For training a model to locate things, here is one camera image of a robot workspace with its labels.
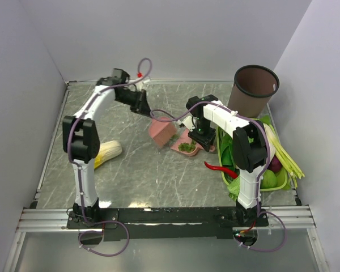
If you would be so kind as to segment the pink plastic dustpan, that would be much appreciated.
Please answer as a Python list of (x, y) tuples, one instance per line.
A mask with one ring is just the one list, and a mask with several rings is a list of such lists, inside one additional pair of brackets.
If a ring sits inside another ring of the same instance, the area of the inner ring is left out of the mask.
[(188, 136), (188, 133), (189, 130), (185, 129), (185, 131), (171, 146), (171, 149), (186, 156), (195, 156), (199, 152), (199, 150), (204, 150), (204, 148), (195, 140), (191, 139)]

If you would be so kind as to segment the yellow white napa cabbage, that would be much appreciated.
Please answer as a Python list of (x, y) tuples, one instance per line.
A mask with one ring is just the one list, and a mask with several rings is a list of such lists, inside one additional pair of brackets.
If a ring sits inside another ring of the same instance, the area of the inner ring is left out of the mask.
[(94, 169), (122, 153), (122, 146), (119, 141), (108, 141), (100, 144), (99, 153), (94, 162)]

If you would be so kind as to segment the pink hand brush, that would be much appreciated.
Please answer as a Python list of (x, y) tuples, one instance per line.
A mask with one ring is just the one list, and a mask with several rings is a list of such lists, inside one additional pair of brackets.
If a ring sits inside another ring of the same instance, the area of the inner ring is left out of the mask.
[(161, 117), (160, 121), (152, 119), (148, 129), (150, 137), (159, 148), (166, 145), (177, 132), (175, 125), (169, 120), (168, 117)]

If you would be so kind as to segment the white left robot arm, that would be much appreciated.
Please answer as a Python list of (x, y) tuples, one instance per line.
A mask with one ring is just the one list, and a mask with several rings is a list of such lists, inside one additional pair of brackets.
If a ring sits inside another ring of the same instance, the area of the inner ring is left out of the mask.
[(88, 228), (96, 227), (101, 219), (94, 182), (95, 158), (100, 150), (96, 121), (114, 101), (128, 105), (134, 113), (149, 116), (147, 94), (140, 89), (148, 75), (138, 72), (137, 79), (130, 79), (124, 70), (114, 69), (111, 76), (97, 81), (92, 95), (76, 114), (63, 118), (63, 150), (75, 176), (74, 218)]

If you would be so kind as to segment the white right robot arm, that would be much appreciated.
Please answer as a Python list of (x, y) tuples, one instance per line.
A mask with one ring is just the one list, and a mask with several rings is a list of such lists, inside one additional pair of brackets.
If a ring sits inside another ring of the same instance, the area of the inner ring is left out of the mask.
[(205, 151), (215, 139), (213, 122), (232, 138), (232, 156), (239, 168), (240, 191), (236, 204), (236, 219), (243, 226), (250, 225), (260, 216), (260, 185), (270, 160), (271, 148), (264, 126), (259, 121), (242, 117), (228, 109), (214, 95), (191, 97), (186, 108), (195, 117), (195, 127), (189, 138)]

